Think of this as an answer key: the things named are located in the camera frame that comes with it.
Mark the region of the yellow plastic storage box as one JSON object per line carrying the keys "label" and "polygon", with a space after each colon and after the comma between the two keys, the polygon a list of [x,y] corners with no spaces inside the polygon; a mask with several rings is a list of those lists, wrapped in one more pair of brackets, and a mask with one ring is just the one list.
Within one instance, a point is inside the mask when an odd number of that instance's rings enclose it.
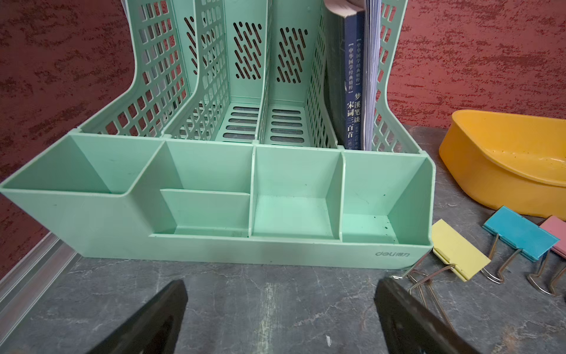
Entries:
{"label": "yellow plastic storage box", "polygon": [[459,110],[439,148],[459,187],[490,209],[565,218],[565,121]]}

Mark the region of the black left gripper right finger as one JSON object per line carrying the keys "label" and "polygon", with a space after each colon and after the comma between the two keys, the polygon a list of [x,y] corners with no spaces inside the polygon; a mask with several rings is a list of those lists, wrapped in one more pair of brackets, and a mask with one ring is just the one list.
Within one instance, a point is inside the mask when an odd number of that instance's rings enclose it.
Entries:
{"label": "black left gripper right finger", "polygon": [[377,314],[390,353],[477,353],[396,280],[377,283]]}

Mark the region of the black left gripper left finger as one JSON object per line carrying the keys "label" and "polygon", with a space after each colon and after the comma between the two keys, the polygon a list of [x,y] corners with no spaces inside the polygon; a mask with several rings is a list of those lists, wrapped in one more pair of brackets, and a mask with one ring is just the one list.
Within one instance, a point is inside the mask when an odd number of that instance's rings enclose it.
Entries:
{"label": "black left gripper left finger", "polygon": [[90,353],[173,353],[188,301],[183,280],[174,280]]}

